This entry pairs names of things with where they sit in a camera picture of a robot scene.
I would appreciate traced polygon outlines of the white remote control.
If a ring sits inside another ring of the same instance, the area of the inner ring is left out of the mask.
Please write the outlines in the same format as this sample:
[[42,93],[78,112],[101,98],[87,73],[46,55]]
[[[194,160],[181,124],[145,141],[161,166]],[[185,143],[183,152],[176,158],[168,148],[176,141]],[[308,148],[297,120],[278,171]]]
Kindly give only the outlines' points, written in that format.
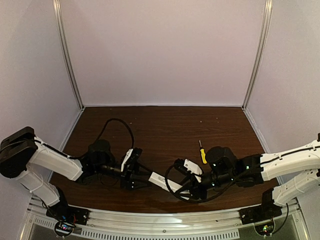
[[[154,185],[162,188],[163,190],[165,190],[165,191],[167,191],[167,192],[169,191],[169,189],[168,189],[168,187],[167,187],[167,184],[166,184],[165,177],[162,176],[162,175],[160,175],[160,174],[158,174],[158,173],[156,173],[156,172],[153,172],[153,173],[150,175],[148,181],[149,181],[150,183],[152,183],[152,184],[154,184]],[[174,181],[171,181],[170,179],[167,180],[167,183],[168,183],[168,185],[169,185],[169,187],[170,187],[170,189],[171,189],[172,191],[177,190],[177,188],[180,186],[178,183],[176,183],[176,182],[174,182]]]

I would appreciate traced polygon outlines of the yellow handled screwdriver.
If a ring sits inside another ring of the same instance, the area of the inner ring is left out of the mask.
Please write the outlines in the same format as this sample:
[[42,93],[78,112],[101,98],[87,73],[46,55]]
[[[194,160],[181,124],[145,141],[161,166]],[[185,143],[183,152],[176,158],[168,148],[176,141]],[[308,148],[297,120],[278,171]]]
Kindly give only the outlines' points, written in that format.
[[205,149],[203,148],[203,145],[202,145],[202,142],[201,140],[198,141],[199,143],[199,152],[200,152],[200,158],[201,158],[201,161],[204,165],[206,165],[208,162],[206,160],[206,152],[205,152]]

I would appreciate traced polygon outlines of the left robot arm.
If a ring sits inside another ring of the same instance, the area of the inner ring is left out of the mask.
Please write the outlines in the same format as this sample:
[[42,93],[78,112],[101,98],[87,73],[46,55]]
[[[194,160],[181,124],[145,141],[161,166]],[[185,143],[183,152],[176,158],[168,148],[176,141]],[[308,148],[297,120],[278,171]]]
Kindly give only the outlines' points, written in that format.
[[89,184],[97,175],[120,181],[123,189],[151,186],[152,171],[139,163],[142,149],[131,147],[118,163],[107,140],[98,139],[81,156],[70,156],[36,137],[32,127],[24,127],[0,143],[0,173],[14,179],[42,200],[47,212],[57,219],[72,215],[63,191],[45,181],[33,167],[40,166],[81,185]]

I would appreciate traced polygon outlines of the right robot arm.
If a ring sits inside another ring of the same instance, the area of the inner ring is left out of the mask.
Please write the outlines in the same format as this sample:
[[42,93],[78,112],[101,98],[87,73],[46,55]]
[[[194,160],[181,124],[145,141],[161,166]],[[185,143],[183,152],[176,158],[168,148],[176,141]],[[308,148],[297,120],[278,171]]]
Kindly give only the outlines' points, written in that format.
[[210,172],[196,173],[189,163],[177,159],[172,168],[185,175],[181,186],[174,190],[169,184],[167,169],[164,181],[177,199],[193,204],[212,201],[231,186],[250,188],[282,175],[297,172],[288,182],[264,192],[264,206],[283,207],[291,199],[313,189],[320,183],[320,140],[277,153],[263,153],[237,158],[228,147],[215,146],[205,154]]

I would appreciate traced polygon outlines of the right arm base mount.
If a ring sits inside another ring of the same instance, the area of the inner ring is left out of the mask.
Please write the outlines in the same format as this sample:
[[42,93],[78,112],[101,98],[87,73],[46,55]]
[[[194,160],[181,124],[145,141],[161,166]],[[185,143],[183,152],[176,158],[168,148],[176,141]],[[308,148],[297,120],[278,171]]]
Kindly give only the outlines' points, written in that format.
[[282,215],[282,208],[261,204],[242,208],[238,212],[243,225],[253,224],[255,232],[266,238],[277,232],[274,218]]

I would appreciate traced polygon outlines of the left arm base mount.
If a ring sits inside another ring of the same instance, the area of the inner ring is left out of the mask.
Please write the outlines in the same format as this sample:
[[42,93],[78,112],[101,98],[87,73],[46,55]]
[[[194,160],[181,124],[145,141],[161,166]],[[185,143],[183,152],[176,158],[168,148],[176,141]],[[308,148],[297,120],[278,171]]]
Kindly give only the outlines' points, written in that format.
[[78,225],[86,226],[90,211],[85,208],[68,206],[66,208],[46,207],[46,215],[57,222],[53,230],[58,237],[66,238],[78,230]]

